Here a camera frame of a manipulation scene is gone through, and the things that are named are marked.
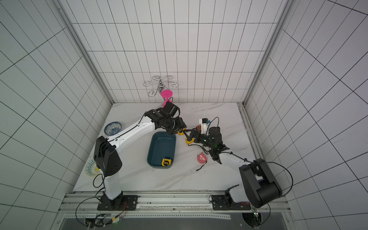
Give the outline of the pink tape measure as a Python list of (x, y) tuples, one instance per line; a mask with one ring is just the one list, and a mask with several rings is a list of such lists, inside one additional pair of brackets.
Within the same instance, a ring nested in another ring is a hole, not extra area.
[(204, 154), (203, 152), (200, 153), (197, 156), (197, 161), (201, 164), (201, 167), (199, 169), (197, 169), (196, 171), (199, 171), (203, 168), (203, 166), (208, 162), (208, 158), (206, 156), (206, 154)]

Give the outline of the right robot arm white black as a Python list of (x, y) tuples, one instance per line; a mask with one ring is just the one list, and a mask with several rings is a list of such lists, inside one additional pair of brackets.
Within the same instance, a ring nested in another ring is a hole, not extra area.
[(207, 147), (212, 160), (240, 174), (241, 183), (231, 187), (227, 192), (230, 202), (246, 202), (255, 208), (260, 208), (283, 196), (281, 186), (268, 163), (261, 158), (250, 161), (234, 154), (223, 143), (219, 127), (211, 127), (208, 134), (203, 134), (197, 129), (182, 129), (178, 134), (186, 137), (188, 145), (196, 143)]

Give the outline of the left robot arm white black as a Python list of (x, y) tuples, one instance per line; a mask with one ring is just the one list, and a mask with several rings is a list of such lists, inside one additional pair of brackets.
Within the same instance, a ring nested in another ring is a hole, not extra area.
[(103, 206), (119, 207), (124, 203), (119, 171), (124, 166), (120, 154), (144, 135), (155, 131), (149, 147), (148, 163), (156, 168), (170, 168), (174, 160), (176, 135), (186, 128), (180, 109), (173, 105), (151, 109), (135, 124), (110, 136), (100, 136), (95, 142), (94, 161), (103, 174)]

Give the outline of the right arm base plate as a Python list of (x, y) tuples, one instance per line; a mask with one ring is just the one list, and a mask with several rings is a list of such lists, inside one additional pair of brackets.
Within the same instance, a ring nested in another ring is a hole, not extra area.
[(251, 204), (247, 202), (234, 202), (229, 195), (210, 195), (209, 201), (213, 210), (251, 210)]

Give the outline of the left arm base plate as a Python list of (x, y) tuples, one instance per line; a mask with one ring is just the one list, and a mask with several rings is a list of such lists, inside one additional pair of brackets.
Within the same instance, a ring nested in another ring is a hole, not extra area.
[(107, 195), (102, 195), (97, 207), (98, 211), (134, 211), (138, 203), (138, 195), (118, 195), (110, 200)]

